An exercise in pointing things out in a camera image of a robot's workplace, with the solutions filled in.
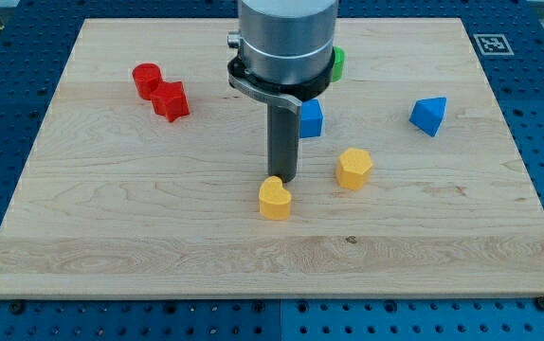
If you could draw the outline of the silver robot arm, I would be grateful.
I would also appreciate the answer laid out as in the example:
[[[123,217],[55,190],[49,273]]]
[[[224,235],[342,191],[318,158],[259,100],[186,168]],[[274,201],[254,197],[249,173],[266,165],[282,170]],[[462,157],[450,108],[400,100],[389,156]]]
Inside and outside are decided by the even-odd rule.
[[[239,0],[238,57],[258,79],[309,81],[332,59],[337,0]]]

